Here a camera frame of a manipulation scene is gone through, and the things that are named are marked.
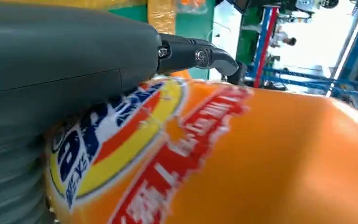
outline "orange bag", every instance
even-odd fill
[[[191,79],[189,70],[177,71],[170,74],[171,77],[179,77],[184,79]]]
[[[46,150],[66,224],[358,224],[358,111],[330,98],[152,80]]]

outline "blue lettering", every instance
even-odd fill
[[[108,108],[106,104],[99,104],[85,114],[80,121],[80,130],[82,132],[89,161],[94,158],[99,148],[99,142],[96,137],[95,130],[107,115]]]
[[[77,154],[79,153],[79,149],[79,136],[77,135],[77,131],[73,130],[69,133],[58,152],[58,163],[60,164],[60,176],[62,182],[67,179]]]

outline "gray machine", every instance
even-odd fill
[[[51,223],[42,133],[151,78],[191,67],[238,69],[204,40],[71,7],[0,3],[0,224]]]

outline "metal bolt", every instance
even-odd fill
[[[168,54],[168,49],[167,48],[160,48],[158,49],[158,56],[159,57],[165,57]]]
[[[202,50],[197,50],[197,51],[195,52],[195,60],[197,60],[197,61],[202,61],[202,60],[204,59],[204,57],[205,57],[205,52],[204,52],[204,51],[202,51]]]

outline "metal rack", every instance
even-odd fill
[[[254,87],[259,88],[260,84],[269,81],[320,90],[325,96],[337,98],[349,96],[358,98],[358,79],[349,79],[348,76],[340,76],[339,78],[334,76],[316,76],[264,67],[269,40],[275,28],[276,16],[276,7],[265,8],[255,64],[254,66],[248,66],[248,72],[246,74],[248,78],[255,80]],[[350,53],[348,59],[350,59],[353,53],[353,51]]]

